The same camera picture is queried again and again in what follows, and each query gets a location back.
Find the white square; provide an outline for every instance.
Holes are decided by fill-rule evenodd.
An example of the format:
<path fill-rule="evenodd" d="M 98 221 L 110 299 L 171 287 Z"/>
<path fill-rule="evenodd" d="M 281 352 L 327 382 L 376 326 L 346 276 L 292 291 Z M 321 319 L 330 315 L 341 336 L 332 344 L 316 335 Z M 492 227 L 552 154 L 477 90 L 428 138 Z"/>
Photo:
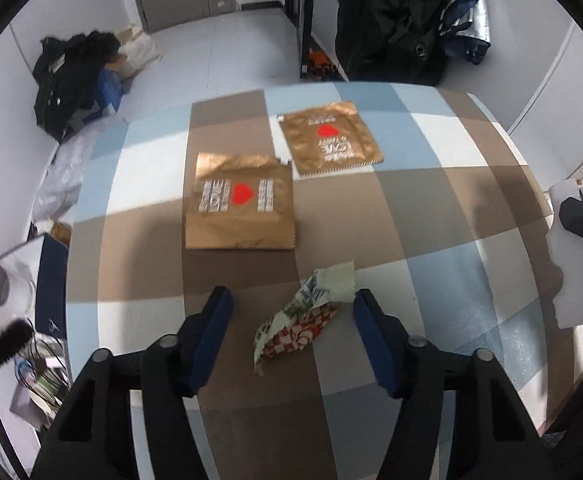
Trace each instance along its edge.
<path fill-rule="evenodd" d="M 185 321 L 182 296 L 139 301 L 99 301 L 100 346 L 114 355 L 144 350 Z"/>
<path fill-rule="evenodd" d="M 548 389 L 547 365 L 544 365 L 540 371 L 518 391 L 536 430 L 540 429 L 547 420 Z"/>
<path fill-rule="evenodd" d="M 296 163 L 293 161 L 292 151 L 287 144 L 287 139 L 281 128 L 281 123 L 278 121 L 278 117 L 275 115 L 269 116 L 269 130 L 272 133 L 272 142 L 274 144 L 274 155 L 281 160 L 281 162 L 286 163 L 291 161 L 293 168 L 292 178 L 294 180 L 307 180 L 309 178 L 320 178 L 322 176 L 337 176 L 337 175 L 347 175 L 355 173 L 373 173 L 374 168 L 371 164 L 366 166 L 358 166 L 356 168 L 347 168 L 346 170 L 339 171 L 329 171 L 328 173 L 312 174 L 301 176 L 296 168 Z"/>
<path fill-rule="evenodd" d="M 188 132 L 123 148 L 107 214 L 183 197 Z"/>
<path fill-rule="evenodd" d="M 412 114 L 443 168 L 488 166 L 476 142 L 457 117 Z"/>
<path fill-rule="evenodd" d="M 500 324 L 538 297 L 529 256 L 518 229 L 477 240 L 476 245 Z"/>
<path fill-rule="evenodd" d="M 397 317 L 410 335 L 425 335 L 425 325 L 406 260 L 356 271 L 356 289 L 369 288 L 385 314 Z"/>

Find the crumpled wrapper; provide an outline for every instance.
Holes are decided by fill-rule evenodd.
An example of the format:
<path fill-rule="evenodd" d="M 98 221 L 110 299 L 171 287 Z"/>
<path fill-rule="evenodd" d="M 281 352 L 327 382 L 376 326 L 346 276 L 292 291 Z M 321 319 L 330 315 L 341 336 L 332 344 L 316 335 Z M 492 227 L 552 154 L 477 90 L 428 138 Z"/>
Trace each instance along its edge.
<path fill-rule="evenodd" d="M 254 368 L 262 359 L 302 350 L 325 329 L 338 308 L 355 296 L 353 262 L 316 269 L 292 300 L 263 323 L 254 337 Z"/>

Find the brown square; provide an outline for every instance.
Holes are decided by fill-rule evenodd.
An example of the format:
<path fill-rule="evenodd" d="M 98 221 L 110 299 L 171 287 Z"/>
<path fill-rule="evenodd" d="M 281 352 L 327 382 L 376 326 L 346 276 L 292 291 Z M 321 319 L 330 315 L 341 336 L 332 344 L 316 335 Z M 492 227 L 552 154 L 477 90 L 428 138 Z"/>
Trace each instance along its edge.
<path fill-rule="evenodd" d="M 321 397 L 201 415 L 221 479 L 337 479 Z"/>
<path fill-rule="evenodd" d="M 77 222 L 72 228 L 72 250 L 67 266 L 67 301 L 98 300 L 98 273 L 105 218 Z"/>
<path fill-rule="evenodd" d="M 553 211 L 551 210 L 551 207 L 549 206 L 549 202 L 547 201 L 547 197 L 542 192 L 542 188 L 540 187 L 540 184 L 536 180 L 536 177 L 534 176 L 534 174 L 531 172 L 529 166 L 521 166 L 521 168 L 523 168 L 525 175 L 527 175 L 527 180 L 529 180 L 529 184 L 530 184 L 531 188 L 533 189 L 534 194 L 536 195 L 536 200 L 538 200 L 538 203 L 540 204 L 540 210 L 542 212 L 542 215 L 544 217 L 551 215 L 553 213 Z"/>
<path fill-rule="evenodd" d="M 267 117 L 265 93 L 262 90 L 194 103 L 189 127 L 199 128 L 255 117 Z"/>
<path fill-rule="evenodd" d="M 406 257 L 434 253 L 474 240 L 443 168 L 379 171 L 376 175 Z"/>
<path fill-rule="evenodd" d="M 546 208 L 542 204 L 547 200 L 536 194 L 522 166 L 492 166 L 491 170 L 518 227 L 538 220 L 544 222 Z"/>
<path fill-rule="evenodd" d="M 375 173 L 298 180 L 294 204 L 301 278 L 349 260 L 363 269 L 405 257 Z"/>
<path fill-rule="evenodd" d="M 185 156 L 184 197 L 192 193 L 199 153 L 274 156 L 269 119 L 257 117 L 190 129 Z"/>
<path fill-rule="evenodd" d="M 100 301 L 170 298 L 183 293 L 183 201 L 107 216 L 100 252 Z"/>
<path fill-rule="evenodd" d="M 546 302 L 551 304 L 551 300 L 558 294 L 563 284 L 560 268 L 549 257 L 549 248 L 545 238 L 548 230 L 544 218 L 518 228 L 527 256 L 529 256 L 529 264 L 536 281 L 541 306 L 546 306 Z"/>
<path fill-rule="evenodd" d="M 449 108 L 454 111 L 460 120 L 471 119 L 491 122 L 465 92 L 448 90 L 446 88 L 439 88 L 438 92 L 447 101 Z"/>
<path fill-rule="evenodd" d="M 183 246 L 182 263 L 185 294 L 207 294 L 216 285 L 233 290 L 298 280 L 293 250 L 207 250 Z"/>
<path fill-rule="evenodd" d="M 264 375 L 254 373 L 256 330 L 285 307 L 299 287 L 299 282 L 292 282 L 232 291 L 234 313 L 212 376 L 198 394 L 201 409 L 254 408 L 320 397 L 311 346 L 266 360 Z M 185 296 L 187 316 L 202 309 L 207 298 Z"/>
<path fill-rule="evenodd" d="M 492 122 L 464 92 L 440 89 L 489 166 L 517 166 L 516 157 Z"/>
<path fill-rule="evenodd" d="M 445 168 L 476 240 L 516 227 L 507 200 L 490 168 Z"/>

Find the table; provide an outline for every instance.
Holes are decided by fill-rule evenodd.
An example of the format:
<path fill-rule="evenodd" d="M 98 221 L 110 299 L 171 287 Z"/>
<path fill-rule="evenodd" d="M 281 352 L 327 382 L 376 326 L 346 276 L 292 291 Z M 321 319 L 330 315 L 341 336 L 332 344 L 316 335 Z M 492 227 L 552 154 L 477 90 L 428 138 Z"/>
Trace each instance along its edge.
<path fill-rule="evenodd" d="M 183 249 L 199 152 L 289 159 L 277 115 L 342 100 L 356 104 L 385 161 L 312 178 L 295 172 L 295 250 Z M 226 285 L 232 322 L 210 382 L 186 402 L 210 479 L 374 478 L 399 401 L 375 384 L 350 312 L 311 348 L 268 363 L 263 377 L 252 367 L 257 327 L 299 280 L 354 260 L 357 287 L 409 332 L 446 351 L 491 349 L 542 432 L 583 374 L 582 330 L 559 330 L 551 302 L 561 286 L 545 243 L 551 219 L 520 152 L 468 94 L 301 84 L 162 110 L 94 148 L 68 269 L 72 369 L 98 347 L 146 348 Z M 453 397 L 433 478 L 449 456 Z M 137 394 L 132 403 L 142 425 Z"/>

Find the black jacket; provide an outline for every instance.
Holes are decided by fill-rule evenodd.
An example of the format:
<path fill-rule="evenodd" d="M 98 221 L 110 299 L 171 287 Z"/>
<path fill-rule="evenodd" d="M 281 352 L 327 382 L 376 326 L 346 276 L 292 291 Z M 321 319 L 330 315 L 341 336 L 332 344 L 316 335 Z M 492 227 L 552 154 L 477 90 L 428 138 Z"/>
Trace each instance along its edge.
<path fill-rule="evenodd" d="M 352 80 L 436 85 L 445 65 L 438 25 L 447 0 L 338 0 L 335 51 Z"/>

